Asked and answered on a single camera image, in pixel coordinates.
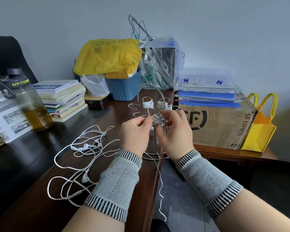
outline water bottle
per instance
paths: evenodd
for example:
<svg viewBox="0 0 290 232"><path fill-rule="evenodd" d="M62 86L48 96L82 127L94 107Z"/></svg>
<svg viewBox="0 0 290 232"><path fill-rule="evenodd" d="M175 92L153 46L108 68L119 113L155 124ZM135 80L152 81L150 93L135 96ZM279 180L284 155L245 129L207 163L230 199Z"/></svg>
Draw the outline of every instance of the water bottle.
<svg viewBox="0 0 290 232"><path fill-rule="evenodd" d="M43 131L53 125L53 120L45 108L38 92L30 84L23 70L10 68L8 76L0 79L4 97L14 99L36 131Z"/></svg>

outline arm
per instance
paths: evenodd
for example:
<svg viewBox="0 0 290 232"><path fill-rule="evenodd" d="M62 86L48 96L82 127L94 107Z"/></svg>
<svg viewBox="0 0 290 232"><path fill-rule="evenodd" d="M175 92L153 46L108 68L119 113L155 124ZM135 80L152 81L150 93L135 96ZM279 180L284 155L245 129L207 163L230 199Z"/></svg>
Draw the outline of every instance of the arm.
<svg viewBox="0 0 290 232"><path fill-rule="evenodd" d="M128 208L145 152L152 117L138 117L121 125L121 149L100 181L63 229L64 232L124 231Z"/></svg>
<svg viewBox="0 0 290 232"><path fill-rule="evenodd" d="M243 189L209 161L192 143L192 130L183 111L161 111L172 125L170 132L157 126L163 150L176 163L205 205L220 231L290 231L290 219Z"/></svg>

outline yellow plastic bag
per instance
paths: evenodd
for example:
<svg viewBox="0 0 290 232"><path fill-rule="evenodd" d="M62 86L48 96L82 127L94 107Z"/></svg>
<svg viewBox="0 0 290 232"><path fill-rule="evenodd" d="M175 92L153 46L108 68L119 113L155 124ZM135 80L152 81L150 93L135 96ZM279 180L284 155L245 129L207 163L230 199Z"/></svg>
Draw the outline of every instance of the yellow plastic bag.
<svg viewBox="0 0 290 232"><path fill-rule="evenodd" d="M74 73L79 76L119 71L132 74L142 57L139 43L132 38L89 40L79 52Z"/></svg>
<svg viewBox="0 0 290 232"><path fill-rule="evenodd" d="M258 104L258 95L256 93L251 93L247 98L250 99L254 96L254 106L256 107ZM273 103L271 108L271 114L269 117L266 117L261 109L265 102L273 96ZM275 111L277 108L278 96L275 93L268 94L261 104L258 107L258 113L251 125L251 128L246 136L246 139L241 147L241 150L250 150L257 152L264 152L268 143L270 142L275 130L276 126L274 126L271 121L275 116Z"/></svg>

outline sleeve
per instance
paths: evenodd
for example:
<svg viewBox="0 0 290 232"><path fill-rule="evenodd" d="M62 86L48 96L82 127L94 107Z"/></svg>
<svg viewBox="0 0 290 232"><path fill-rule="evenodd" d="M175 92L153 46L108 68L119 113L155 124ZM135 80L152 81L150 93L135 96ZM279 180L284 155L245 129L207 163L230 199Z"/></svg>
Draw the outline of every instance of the sleeve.
<svg viewBox="0 0 290 232"><path fill-rule="evenodd" d="M84 204L126 222L133 190L139 182L141 164L138 155L120 149L110 166L101 173L100 181Z"/></svg>
<svg viewBox="0 0 290 232"><path fill-rule="evenodd" d="M242 185L202 158L195 149L183 156L176 168L197 193L212 218L217 217L243 189Z"/></svg>

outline blue bin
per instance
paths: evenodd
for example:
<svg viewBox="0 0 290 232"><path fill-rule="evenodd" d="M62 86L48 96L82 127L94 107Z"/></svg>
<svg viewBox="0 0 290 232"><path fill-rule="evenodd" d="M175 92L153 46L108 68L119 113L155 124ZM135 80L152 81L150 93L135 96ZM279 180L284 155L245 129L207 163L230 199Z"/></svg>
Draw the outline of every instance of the blue bin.
<svg viewBox="0 0 290 232"><path fill-rule="evenodd" d="M106 79L109 91L116 101L131 101L135 98L139 86L142 84L142 74L137 74L126 79Z"/></svg>

